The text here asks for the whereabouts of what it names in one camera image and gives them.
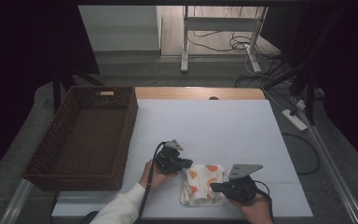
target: hand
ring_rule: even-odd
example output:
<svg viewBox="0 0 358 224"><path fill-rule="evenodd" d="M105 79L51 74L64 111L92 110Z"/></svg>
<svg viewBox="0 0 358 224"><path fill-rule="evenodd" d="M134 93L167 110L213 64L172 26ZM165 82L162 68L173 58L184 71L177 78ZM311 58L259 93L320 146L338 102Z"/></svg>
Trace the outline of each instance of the hand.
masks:
<svg viewBox="0 0 358 224"><path fill-rule="evenodd" d="M247 204L235 200L229 201L243 212L250 223L272 224L271 217L269 216L269 202L261 194L257 193L255 198Z"/></svg>
<svg viewBox="0 0 358 224"><path fill-rule="evenodd" d="M146 185L147 185L147 178L149 177L149 171L150 171L150 167L152 166L152 161L148 161L145 164L145 169L144 169L144 173L142 174L141 180L139 181L139 184L144 187L144 189L146 189ZM163 174L162 172L159 171L159 169L157 168L157 165L154 164L154 170L153 170L153 179L152 179L152 189L155 189L156 187L160 186L165 179L167 178L172 178L177 176L178 173L172 173L172 174Z"/></svg>

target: gray floor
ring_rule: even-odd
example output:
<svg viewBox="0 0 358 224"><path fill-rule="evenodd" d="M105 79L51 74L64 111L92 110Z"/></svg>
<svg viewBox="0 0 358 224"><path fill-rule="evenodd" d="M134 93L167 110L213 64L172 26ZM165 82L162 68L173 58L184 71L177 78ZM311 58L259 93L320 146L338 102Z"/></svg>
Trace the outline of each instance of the gray floor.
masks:
<svg viewBox="0 0 358 224"><path fill-rule="evenodd" d="M246 71L243 57L191 58L189 72L181 74L180 59L177 57L159 57L147 54L115 56L106 53L97 53L96 56L102 75L94 77L110 86L234 87L238 76L250 75ZM262 62L261 67L264 71L268 70L269 62ZM90 85L77 77L76 81L79 85ZM248 87L259 88L260 82L261 79L258 79ZM290 98L288 87L288 84L282 83L268 93L284 108L294 109L295 107L288 100ZM283 133L296 134L310 141L308 132L299 133L281 115L279 107L273 103L271 106ZM322 135L330 155L358 202L358 154L325 115L322 97L318 97L315 103L314 115L316 127ZM52 118L52 85L49 83L36 91L34 107L29 118L0 162L0 218L21 181L23 168ZM307 144L288 135L284 135L283 139L298 172L307 171L315 165L315 156ZM316 173L300 175L299 179L314 217L296 220L278 219L276 223L352 223L323 164ZM54 192L44 192L33 188L17 223L50 223L53 199ZM77 223L77 220L55 219L54 223Z"/></svg>

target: wall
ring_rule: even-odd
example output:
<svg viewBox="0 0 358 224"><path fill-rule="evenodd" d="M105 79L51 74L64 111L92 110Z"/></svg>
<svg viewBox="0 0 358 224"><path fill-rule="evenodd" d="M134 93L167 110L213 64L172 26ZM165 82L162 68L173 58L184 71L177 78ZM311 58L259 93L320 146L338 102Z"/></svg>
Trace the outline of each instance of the wall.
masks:
<svg viewBox="0 0 358 224"><path fill-rule="evenodd" d="M159 50L160 7L80 6L94 51Z"/></svg>

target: towel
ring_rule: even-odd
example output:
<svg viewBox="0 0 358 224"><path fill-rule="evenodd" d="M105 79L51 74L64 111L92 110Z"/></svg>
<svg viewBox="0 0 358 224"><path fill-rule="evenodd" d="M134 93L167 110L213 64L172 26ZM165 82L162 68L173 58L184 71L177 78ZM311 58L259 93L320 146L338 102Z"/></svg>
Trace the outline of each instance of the towel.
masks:
<svg viewBox="0 0 358 224"><path fill-rule="evenodd" d="M185 169L181 204L219 206L227 202L223 193L213 192L211 183L222 183L225 169L216 164L192 164Z"/></svg>

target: white tabletop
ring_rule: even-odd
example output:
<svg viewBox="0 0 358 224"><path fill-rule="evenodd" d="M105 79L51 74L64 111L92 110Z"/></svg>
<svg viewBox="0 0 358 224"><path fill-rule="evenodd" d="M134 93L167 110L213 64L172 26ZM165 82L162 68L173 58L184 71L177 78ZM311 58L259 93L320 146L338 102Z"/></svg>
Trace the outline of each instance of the white tabletop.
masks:
<svg viewBox="0 0 358 224"><path fill-rule="evenodd" d="M181 158L197 164L222 164L226 181L235 163L262 164L263 169L251 174L251 178L269 187L274 216L312 216L269 101L138 100L138 105L121 191L139 181L145 163L160 142L177 139L185 149ZM230 203L219 207L181 205L182 184L179 175L152 190L143 218L243 218ZM116 194L117 191L62 192L52 215L83 217L101 210Z"/></svg>

